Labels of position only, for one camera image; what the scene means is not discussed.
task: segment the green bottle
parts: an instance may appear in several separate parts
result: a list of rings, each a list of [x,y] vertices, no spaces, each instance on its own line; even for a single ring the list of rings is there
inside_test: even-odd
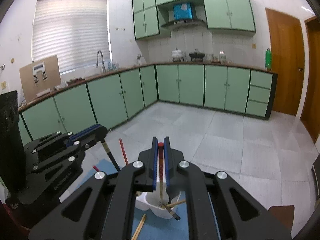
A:
[[[266,69],[271,69],[271,51],[269,48],[266,51]]]

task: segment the red object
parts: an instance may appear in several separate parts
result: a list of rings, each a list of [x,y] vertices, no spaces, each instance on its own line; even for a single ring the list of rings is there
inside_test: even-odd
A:
[[[121,138],[119,139],[119,143],[120,143],[120,146],[121,146],[121,151],[122,151],[122,154],[123,154],[125,165],[128,165],[129,163],[128,163],[127,155],[125,155],[125,151],[124,151],[124,147],[123,147],[123,143],[122,143],[122,139]]]
[[[96,171],[100,171],[96,165],[93,165],[92,168],[94,168]]]
[[[163,181],[163,143],[158,143],[158,156],[159,156],[159,177],[160,181]]]

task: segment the white wall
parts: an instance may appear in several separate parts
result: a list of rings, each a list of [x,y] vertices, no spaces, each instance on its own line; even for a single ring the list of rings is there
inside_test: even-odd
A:
[[[21,101],[19,68],[31,63],[31,35],[37,0],[15,0],[0,23],[0,82],[7,81],[10,90],[17,90]],[[134,40],[132,0],[109,0],[109,27],[113,60],[120,66],[136,63],[137,54],[148,60],[146,41]]]
[[[171,50],[181,49],[185,59],[190,60],[188,53],[199,49],[205,53],[218,55],[224,50],[227,60],[233,63],[265,67],[265,51],[270,48],[268,19],[265,8],[284,12],[300,19],[305,47],[305,72],[302,95],[297,117],[300,118],[308,86],[309,52],[308,39],[304,20],[314,16],[306,0],[250,0],[256,24],[256,34],[253,37],[239,35],[220,35],[210,33],[206,28],[184,29],[171,33],[171,38],[150,40],[149,59],[151,62],[171,60]]]

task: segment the blue box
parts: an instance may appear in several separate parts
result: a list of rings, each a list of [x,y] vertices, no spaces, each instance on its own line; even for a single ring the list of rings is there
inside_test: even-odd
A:
[[[190,3],[181,3],[174,5],[173,14],[175,20],[193,19]]]

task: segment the window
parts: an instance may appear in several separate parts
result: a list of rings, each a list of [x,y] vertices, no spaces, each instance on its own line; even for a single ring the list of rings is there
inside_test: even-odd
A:
[[[108,21],[108,0],[38,0],[32,59],[58,55],[60,73],[95,66],[98,50],[112,60]]]

